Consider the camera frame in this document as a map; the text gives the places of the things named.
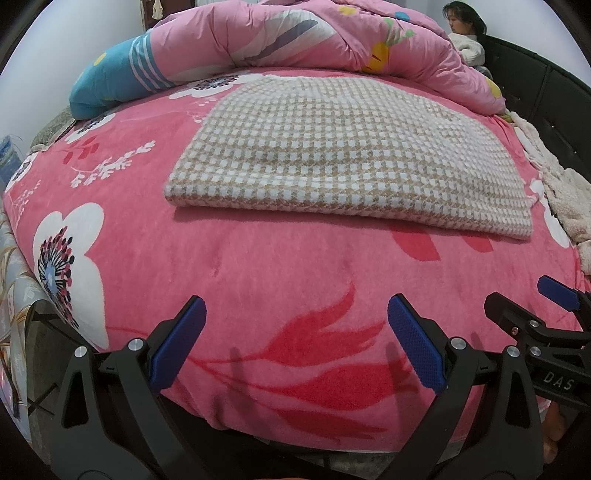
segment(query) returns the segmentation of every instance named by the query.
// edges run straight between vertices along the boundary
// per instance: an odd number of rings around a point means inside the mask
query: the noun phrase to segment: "pink floral bedsheet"
[[[342,76],[253,69],[256,76]],[[162,188],[234,77],[128,104],[29,156],[4,206],[18,245],[65,321],[101,350],[146,337],[192,295],[207,325],[167,396],[218,428],[323,449],[398,450],[433,399],[386,324],[406,295],[448,335],[500,351],[486,319],[499,291],[575,328],[536,293],[548,274],[587,282],[513,129],[404,80],[381,80],[477,118],[512,153],[532,207],[531,240],[391,220],[175,208]],[[474,394],[456,437],[466,434]]]

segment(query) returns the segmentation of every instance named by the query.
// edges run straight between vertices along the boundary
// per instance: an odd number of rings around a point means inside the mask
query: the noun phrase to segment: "silver screw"
[[[143,346],[144,341],[141,338],[134,338],[133,340],[130,340],[127,344],[127,348],[129,348],[129,350],[131,350],[132,352],[137,352],[138,350],[141,350]]]
[[[466,341],[459,337],[452,338],[452,347],[456,350],[464,350],[466,348]]]
[[[86,352],[87,352],[86,347],[80,346],[76,350],[74,350],[74,356],[76,358],[82,358],[83,356],[86,355]]]
[[[507,347],[507,353],[509,354],[509,356],[517,358],[519,356],[519,349],[516,346],[511,345]]]

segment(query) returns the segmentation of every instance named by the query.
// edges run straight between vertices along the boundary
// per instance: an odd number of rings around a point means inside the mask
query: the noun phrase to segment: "white wall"
[[[447,3],[447,0],[406,1],[408,8],[429,15],[449,32],[441,14]],[[489,35],[534,51],[591,86],[591,66],[544,0],[466,0],[466,3],[486,22]]]
[[[140,0],[53,0],[0,74],[0,138],[21,151],[68,104],[84,67],[107,48],[143,33]]]

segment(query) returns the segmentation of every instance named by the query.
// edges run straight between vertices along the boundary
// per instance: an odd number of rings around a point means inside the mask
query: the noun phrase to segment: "person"
[[[452,33],[450,40],[460,52],[466,65],[482,67],[486,57],[484,43],[486,24],[470,5],[464,2],[451,2],[443,7],[443,15],[447,18]]]

